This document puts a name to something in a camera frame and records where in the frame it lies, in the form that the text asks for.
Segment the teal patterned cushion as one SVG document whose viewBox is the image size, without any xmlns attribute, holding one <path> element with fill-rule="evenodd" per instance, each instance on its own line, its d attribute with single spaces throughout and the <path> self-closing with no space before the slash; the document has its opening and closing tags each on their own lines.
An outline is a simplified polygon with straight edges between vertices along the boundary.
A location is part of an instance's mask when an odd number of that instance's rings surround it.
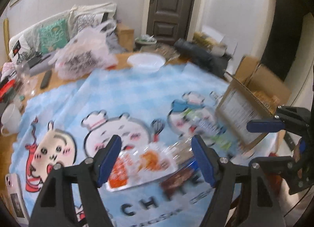
<svg viewBox="0 0 314 227">
<path fill-rule="evenodd" d="M 65 19 L 42 27 L 38 31 L 40 51 L 47 54 L 63 48 L 69 41 L 68 27 Z"/>
</svg>

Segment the clear glass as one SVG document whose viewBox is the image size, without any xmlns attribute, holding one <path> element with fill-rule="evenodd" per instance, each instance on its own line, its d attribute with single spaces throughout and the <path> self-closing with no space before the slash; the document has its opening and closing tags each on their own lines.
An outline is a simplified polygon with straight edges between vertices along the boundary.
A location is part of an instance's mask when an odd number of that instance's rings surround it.
<svg viewBox="0 0 314 227">
<path fill-rule="evenodd" d="M 31 77 L 30 66 L 28 62 L 23 61 L 16 66 L 16 74 L 22 82 L 22 92 L 25 96 L 32 97 L 35 95 L 37 79 Z"/>
</svg>

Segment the dark brown door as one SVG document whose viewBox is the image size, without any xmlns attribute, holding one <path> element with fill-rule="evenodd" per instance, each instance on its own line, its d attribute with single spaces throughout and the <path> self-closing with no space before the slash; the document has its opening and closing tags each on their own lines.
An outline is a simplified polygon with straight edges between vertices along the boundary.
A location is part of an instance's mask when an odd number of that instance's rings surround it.
<svg viewBox="0 0 314 227">
<path fill-rule="evenodd" d="M 194 0 L 150 0 L 146 33 L 168 45 L 186 39 L 193 4 Z"/>
</svg>

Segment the glass snack tray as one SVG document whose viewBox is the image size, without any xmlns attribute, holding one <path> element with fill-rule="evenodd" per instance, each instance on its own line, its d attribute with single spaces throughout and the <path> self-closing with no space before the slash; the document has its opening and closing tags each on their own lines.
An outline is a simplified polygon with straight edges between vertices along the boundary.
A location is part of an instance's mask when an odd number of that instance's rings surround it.
<svg viewBox="0 0 314 227">
<path fill-rule="evenodd" d="M 166 61 L 175 60 L 180 56 L 180 53 L 173 46 L 162 43 L 156 45 L 154 52 L 163 56 Z"/>
</svg>

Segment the white sofa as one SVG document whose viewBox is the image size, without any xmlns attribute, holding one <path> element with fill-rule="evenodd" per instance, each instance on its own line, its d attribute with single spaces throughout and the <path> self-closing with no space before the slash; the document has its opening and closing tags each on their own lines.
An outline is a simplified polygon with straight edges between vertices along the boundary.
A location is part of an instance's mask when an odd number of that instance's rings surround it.
<svg viewBox="0 0 314 227">
<path fill-rule="evenodd" d="M 126 51 L 116 34 L 116 9 L 116 3 L 73 6 L 34 24 L 10 39 L 11 63 L 3 70 L 26 64 L 31 75 L 55 68 L 61 78 L 74 79 L 116 65 L 115 55 Z"/>
</svg>

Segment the orange clear snack bag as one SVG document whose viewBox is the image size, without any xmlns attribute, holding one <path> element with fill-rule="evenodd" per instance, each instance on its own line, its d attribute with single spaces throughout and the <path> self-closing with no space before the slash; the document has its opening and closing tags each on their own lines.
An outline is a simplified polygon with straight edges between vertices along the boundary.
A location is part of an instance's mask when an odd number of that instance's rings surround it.
<svg viewBox="0 0 314 227">
<path fill-rule="evenodd" d="M 164 144 L 153 142 L 146 146 L 124 150 L 112 169 L 106 189 L 109 192 L 140 186 L 178 170 L 171 152 Z"/>
</svg>

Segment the white plastic bowl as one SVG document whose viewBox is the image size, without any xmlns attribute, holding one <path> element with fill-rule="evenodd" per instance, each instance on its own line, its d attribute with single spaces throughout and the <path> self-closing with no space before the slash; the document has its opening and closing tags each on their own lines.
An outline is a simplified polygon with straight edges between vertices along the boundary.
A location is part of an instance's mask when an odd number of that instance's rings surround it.
<svg viewBox="0 0 314 227">
<path fill-rule="evenodd" d="M 136 53 L 128 57 L 127 63 L 135 71 L 154 73 L 165 65 L 165 58 L 155 53 Z"/>
</svg>

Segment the brown biscuit packet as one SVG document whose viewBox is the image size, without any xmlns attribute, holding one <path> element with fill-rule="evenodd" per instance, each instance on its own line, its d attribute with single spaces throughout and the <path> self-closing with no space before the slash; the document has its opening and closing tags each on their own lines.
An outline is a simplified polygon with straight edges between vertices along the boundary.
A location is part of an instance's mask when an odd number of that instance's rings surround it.
<svg viewBox="0 0 314 227">
<path fill-rule="evenodd" d="M 170 199 L 177 191 L 185 193 L 183 186 L 198 170 L 198 164 L 192 152 L 191 144 L 176 143 L 169 147 L 178 170 L 160 183 L 163 193 Z"/>
</svg>

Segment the black white tree cushion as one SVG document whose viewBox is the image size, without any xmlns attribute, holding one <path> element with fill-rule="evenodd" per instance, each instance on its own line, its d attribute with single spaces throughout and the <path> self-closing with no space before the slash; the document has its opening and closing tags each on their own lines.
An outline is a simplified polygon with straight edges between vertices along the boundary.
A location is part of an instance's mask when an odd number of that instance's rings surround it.
<svg viewBox="0 0 314 227">
<path fill-rule="evenodd" d="M 98 14 L 79 15 L 73 25 L 73 34 L 76 35 L 86 27 L 96 27 L 108 19 L 108 12 Z"/>
</svg>

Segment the black remote control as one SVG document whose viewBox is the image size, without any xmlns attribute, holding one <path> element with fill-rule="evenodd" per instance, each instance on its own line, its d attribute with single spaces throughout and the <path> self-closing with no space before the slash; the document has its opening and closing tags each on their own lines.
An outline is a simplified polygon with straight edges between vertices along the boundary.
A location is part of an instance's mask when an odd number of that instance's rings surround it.
<svg viewBox="0 0 314 227">
<path fill-rule="evenodd" d="M 44 74 L 44 77 L 43 77 L 42 82 L 40 84 L 40 89 L 45 89 L 48 87 L 50 80 L 51 80 L 51 76 L 52 76 L 52 70 L 48 70 Z"/>
</svg>

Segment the dark waste bin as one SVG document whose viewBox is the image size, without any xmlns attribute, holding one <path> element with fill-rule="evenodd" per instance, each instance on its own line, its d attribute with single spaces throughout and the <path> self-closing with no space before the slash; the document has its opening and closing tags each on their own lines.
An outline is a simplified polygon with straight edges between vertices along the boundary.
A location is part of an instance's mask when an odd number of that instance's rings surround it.
<svg viewBox="0 0 314 227">
<path fill-rule="evenodd" d="M 140 50 L 142 46 L 154 45 L 156 43 L 157 43 L 157 40 L 154 38 L 154 36 L 141 35 L 135 39 L 135 49 L 134 50 Z"/>
</svg>

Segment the white smartphone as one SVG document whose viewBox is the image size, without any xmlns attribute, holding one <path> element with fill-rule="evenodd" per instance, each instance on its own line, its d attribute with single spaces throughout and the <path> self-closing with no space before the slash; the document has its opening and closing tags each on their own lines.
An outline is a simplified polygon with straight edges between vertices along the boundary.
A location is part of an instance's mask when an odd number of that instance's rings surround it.
<svg viewBox="0 0 314 227">
<path fill-rule="evenodd" d="M 20 226 L 29 225 L 29 216 L 23 200 L 20 179 L 16 173 L 5 176 L 8 198 L 13 208 L 13 216 Z"/>
</svg>

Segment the white mug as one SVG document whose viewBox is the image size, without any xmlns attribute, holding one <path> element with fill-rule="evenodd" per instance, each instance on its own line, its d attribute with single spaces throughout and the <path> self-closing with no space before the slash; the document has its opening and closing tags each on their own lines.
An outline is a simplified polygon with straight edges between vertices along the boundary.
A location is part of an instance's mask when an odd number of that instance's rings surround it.
<svg viewBox="0 0 314 227">
<path fill-rule="evenodd" d="M 15 104 L 9 104 L 1 117 L 1 135 L 7 137 L 19 133 L 21 113 Z"/>
</svg>

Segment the green white snack packet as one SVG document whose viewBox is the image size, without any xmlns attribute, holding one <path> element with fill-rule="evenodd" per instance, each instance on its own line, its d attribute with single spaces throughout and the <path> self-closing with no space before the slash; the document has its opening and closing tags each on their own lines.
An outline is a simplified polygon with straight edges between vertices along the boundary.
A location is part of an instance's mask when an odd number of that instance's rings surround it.
<svg viewBox="0 0 314 227">
<path fill-rule="evenodd" d="M 232 142 L 223 135 L 227 128 L 217 121 L 211 112 L 199 109 L 187 109 L 184 111 L 184 120 L 191 125 L 191 133 L 200 135 L 207 146 L 217 145 L 224 151 L 228 151 Z"/>
</svg>

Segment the white printed plastic bag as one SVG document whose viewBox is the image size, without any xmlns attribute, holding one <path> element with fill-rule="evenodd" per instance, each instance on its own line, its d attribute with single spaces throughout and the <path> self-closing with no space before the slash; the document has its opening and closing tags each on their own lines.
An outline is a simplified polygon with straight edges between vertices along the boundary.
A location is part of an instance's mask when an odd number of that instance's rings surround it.
<svg viewBox="0 0 314 227">
<path fill-rule="evenodd" d="M 95 69 L 107 69 L 117 65 L 115 54 L 106 44 L 107 34 L 117 26 L 115 20 L 107 20 L 96 27 L 86 27 L 78 32 L 63 48 L 56 51 L 48 62 L 54 66 L 62 80 L 75 80 Z"/>
</svg>

